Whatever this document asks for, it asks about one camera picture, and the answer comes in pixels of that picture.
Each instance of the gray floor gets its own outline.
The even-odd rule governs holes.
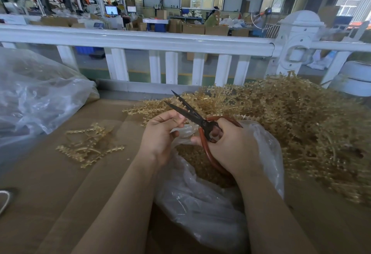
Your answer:
[[[40,55],[57,62],[62,62],[56,46],[30,44],[29,48]],[[150,72],[150,61],[148,50],[126,49],[126,58],[129,71]],[[78,54],[75,50],[75,56],[79,67],[86,69],[108,69],[106,59],[91,59],[88,55]],[[229,70],[229,76],[234,77],[236,73],[239,56],[233,55]],[[247,78],[263,78],[269,58],[252,57],[248,68]],[[204,75],[215,76],[218,56],[209,55],[204,65]],[[165,52],[160,53],[161,72],[165,73]],[[187,60],[186,53],[179,56],[179,74],[191,74],[193,61]],[[300,68],[299,74],[323,76],[324,71],[311,69],[307,66]]]

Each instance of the green floor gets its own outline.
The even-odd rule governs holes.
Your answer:
[[[80,69],[81,73],[89,79],[110,79],[108,70],[97,70],[97,69]],[[150,73],[133,72],[129,71],[129,79],[131,82],[151,82]],[[227,84],[233,84],[232,77],[229,77]],[[245,82],[251,82],[253,80],[246,79]],[[214,76],[204,76],[202,79],[202,86],[212,86],[214,85]],[[161,83],[166,83],[166,77],[164,73],[161,73]],[[178,84],[180,85],[192,85],[192,75],[191,74],[179,74]]]

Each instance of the green shirt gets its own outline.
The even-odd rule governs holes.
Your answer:
[[[210,17],[207,18],[205,21],[205,27],[213,27],[218,23],[218,20],[216,19],[216,15],[212,14]]]

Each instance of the forearm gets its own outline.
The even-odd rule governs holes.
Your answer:
[[[158,169],[146,158],[136,156],[72,254],[144,253]]]
[[[243,196],[252,253],[316,253],[260,167],[251,167],[236,181]]]

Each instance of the red scissor handle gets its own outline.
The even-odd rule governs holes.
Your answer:
[[[217,121],[219,118],[224,118],[226,120],[228,120],[230,123],[233,123],[234,125],[236,125],[237,127],[241,127],[242,128],[242,125],[240,123],[238,123],[234,118],[232,117],[228,117],[228,116],[211,116],[211,117],[208,117],[206,118],[207,121]],[[205,133],[204,133],[204,130],[200,127],[198,129],[198,132],[200,133],[200,138],[201,138],[201,143],[202,143],[202,147],[204,148],[205,150],[205,153],[207,155],[207,158],[209,159],[209,161],[211,162],[211,165],[216,169],[218,170],[220,173],[224,174],[224,175],[228,175],[228,176],[232,176],[231,173],[229,173],[215,158],[214,156],[211,154],[211,151],[210,151],[210,148],[208,147],[208,142],[207,142],[207,139],[205,137]]]

